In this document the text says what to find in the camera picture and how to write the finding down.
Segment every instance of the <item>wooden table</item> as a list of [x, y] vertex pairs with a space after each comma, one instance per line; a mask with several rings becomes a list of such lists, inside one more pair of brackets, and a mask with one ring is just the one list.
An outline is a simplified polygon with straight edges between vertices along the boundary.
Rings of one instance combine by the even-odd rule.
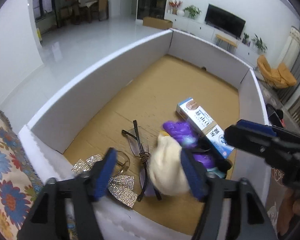
[[227, 51], [229, 51], [229, 52], [231, 51], [232, 47], [235, 47], [235, 48], [238, 47], [237, 43], [235, 43], [235, 42], [233, 42], [233, 41], [227, 39], [226, 37], [221, 36], [220, 34], [216, 34], [216, 38], [218, 39], [218, 40], [217, 40], [217, 43], [216, 43], [217, 46], [219, 46], [219, 44], [220, 44], [222, 41], [225, 41], [226, 43], [228, 43]]

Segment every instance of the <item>yellow chair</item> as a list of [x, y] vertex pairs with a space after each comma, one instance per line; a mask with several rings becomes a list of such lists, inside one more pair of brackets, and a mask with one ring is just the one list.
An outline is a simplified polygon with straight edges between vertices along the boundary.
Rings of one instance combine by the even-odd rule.
[[261, 55], [257, 59], [257, 65], [265, 81], [270, 86], [287, 88], [297, 83], [297, 80], [283, 62], [279, 64], [277, 69], [271, 68], [265, 55]]

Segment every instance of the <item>sparkly bow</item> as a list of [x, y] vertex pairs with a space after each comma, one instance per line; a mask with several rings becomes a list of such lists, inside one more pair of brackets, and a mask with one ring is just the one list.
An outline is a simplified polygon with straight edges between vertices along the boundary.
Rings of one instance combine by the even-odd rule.
[[[73, 166], [72, 171], [79, 175], [84, 171], [89, 171], [95, 162], [101, 161], [102, 157], [100, 154], [93, 155], [85, 161], [79, 159]], [[108, 190], [110, 194], [119, 200], [121, 203], [132, 208], [137, 200], [138, 195], [133, 192], [134, 177], [129, 175], [117, 175], [109, 180]]]

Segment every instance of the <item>brown cardboard box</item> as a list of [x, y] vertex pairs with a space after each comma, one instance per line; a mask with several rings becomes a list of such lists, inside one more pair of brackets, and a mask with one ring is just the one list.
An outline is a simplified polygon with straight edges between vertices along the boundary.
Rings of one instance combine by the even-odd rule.
[[[193, 96], [222, 129], [239, 120], [239, 96], [234, 87], [185, 61], [164, 56], [150, 65], [128, 86], [118, 92], [78, 133], [64, 156], [72, 164], [92, 155], [105, 154], [109, 147], [125, 152], [130, 158], [127, 175], [135, 177], [134, 192], [140, 194], [140, 158], [131, 152], [122, 129], [133, 128], [138, 121], [139, 133], [153, 152], [162, 124], [177, 121], [176, 105]], [[228, 159], [235, 163], [235, 150]], [[232, 169], [227, 173], [230, 179]], [[173, 230], [192, 235], [203, 204], [190, 192], [179, 196], [144, 197], [133, 210]]]
[[172, 28], [172, 21], [152, 17], [144, 17], [143, 26], [153, 27], [160, 30], [168, 30], [169, 28]]

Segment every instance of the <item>beige cloth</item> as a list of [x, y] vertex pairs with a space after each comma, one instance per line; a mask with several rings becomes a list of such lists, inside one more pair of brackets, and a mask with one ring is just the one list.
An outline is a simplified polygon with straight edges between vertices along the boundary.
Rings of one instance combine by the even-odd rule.
[[162, 194], [175, 196], [190, 189], [181, 166], [181, 149], [174, 138], [159, 135], [158, 146], [150, 158], [149, 175], [152, 184]]
[[92, 4], [94, 4], [96, 2], [97, 2], [97, 0], [96, 1], [91, 1], [91, 2], [86, 2], [85, 6], [87, 6], [89, 8]]

